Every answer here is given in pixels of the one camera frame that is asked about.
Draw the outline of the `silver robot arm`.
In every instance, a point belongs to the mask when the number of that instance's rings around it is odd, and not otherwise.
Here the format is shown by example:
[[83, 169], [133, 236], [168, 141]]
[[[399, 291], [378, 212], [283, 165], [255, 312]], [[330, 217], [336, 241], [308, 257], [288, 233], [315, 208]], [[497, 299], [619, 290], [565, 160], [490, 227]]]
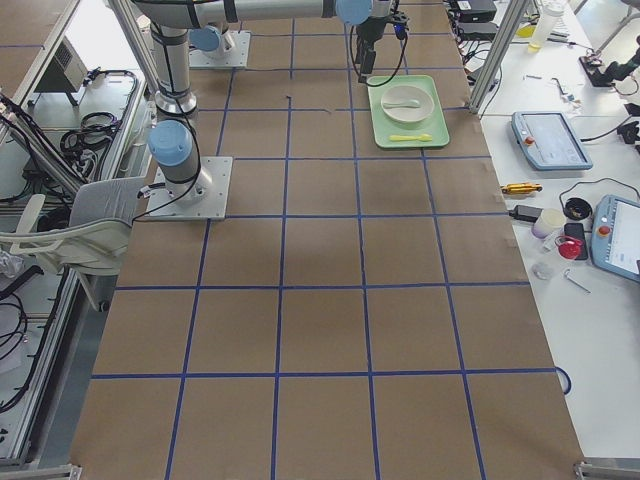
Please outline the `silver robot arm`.
[[376, 50], [391, 14], [390, 1], [211, 1], [198, 6], [202, 25], [189, 33], [192, 45], [206, 52], [225, 52], [228, 23], [247, 20], [339, 18], [356, 28], [354, 63], [361, 72], [372, 72]]
[[136, 1], [151, 21], [157, 71], [156, 105], [165, 116], [197, 111], [189, 47], [223, 55], [233, 48], [229, 25], [240, 21], [339, 18], [348, 26], [382, 27], [388, 1]]

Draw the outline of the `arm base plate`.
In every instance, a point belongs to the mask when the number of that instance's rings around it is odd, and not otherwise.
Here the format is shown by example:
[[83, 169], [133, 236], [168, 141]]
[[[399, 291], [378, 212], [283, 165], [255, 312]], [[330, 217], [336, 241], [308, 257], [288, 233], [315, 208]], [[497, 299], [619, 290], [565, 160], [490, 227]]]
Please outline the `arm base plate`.
[[161, 169], [157, 169], [154, 182], [161, 186], [149, 195], [149, 217], [167, 221], [225, 219], [233, 158], [204, 156], [200, 164], [194, 186], [191, 182], [167, 182]]
[[247, 67], [251, 42], [250, 31], [229, 30], [221, 37], [214, 51], [192, 49], [189, 53], [191, 69], [228, 70]]

